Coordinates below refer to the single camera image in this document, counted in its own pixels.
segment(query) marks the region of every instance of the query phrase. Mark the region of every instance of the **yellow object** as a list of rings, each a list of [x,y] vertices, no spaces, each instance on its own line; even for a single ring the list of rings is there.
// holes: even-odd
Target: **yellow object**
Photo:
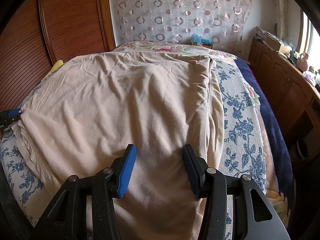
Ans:
[[[49,76],[50,74],[52,74],[53,71],[57,70],[58,68],[60,68],[63,65],[63,61],[62,60],[58,60],[53,67],[50,69],[50,71],[48,72],[47,75],[45,75],[45,77],[42,79],[44,80],[47,76]]]

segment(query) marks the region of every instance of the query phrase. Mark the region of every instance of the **trash can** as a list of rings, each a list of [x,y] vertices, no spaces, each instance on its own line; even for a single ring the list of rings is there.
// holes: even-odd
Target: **trash can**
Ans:
[[[297,166],[308,157],[308,147],[302,138],[299,138],[289,149],[292,167]]]

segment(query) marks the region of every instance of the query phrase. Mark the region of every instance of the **beige blanket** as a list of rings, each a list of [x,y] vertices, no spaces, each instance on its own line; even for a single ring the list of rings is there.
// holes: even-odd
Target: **beige blanket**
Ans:
[[[133,143],[128,192],[115,200],[122,238],[196,239],[203,211],[181,154],[190,143],[219,166],[224,114],[214,67],[205,56],[172,53],[76,57],[22,107],[18,148],[54,196],[68,176],[94,175]]]

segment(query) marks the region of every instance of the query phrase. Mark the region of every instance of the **patterned curtain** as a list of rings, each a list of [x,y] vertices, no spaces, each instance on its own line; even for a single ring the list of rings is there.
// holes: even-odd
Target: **patterned curtain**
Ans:
[[[287,37],[285,16],[287,14],[287,0],[276,0],[277,7],[277,37],[284,40]]]
[[[190,42],[193,33],[239,51],[252,0],[116,0],[115,31],[126,41]]]

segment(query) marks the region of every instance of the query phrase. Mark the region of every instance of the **screw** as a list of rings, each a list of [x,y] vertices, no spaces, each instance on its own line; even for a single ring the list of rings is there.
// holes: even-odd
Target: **screw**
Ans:
[[[112,169],[111,168],[104,168],[103,169],[103,173],[104,174],[110,174],[112,172]]]
[[[246,181],[249,181],[249,180],[251,180],[251,177],[250,177],[250,175],[248,175],[248,174],[243,174],[243,175],[242,175],[242,179],[244,179],[244,180],[246,180]]]
[[[215,168],[207,168],[207,173],[215,174],[217,170]]]
[[[71,175],[71,176],[69,176],[69,178],[68,178],[68,180],[70,181],[70,182],[73,182],[73,181],[75,181],[77,179],[77,175]]]

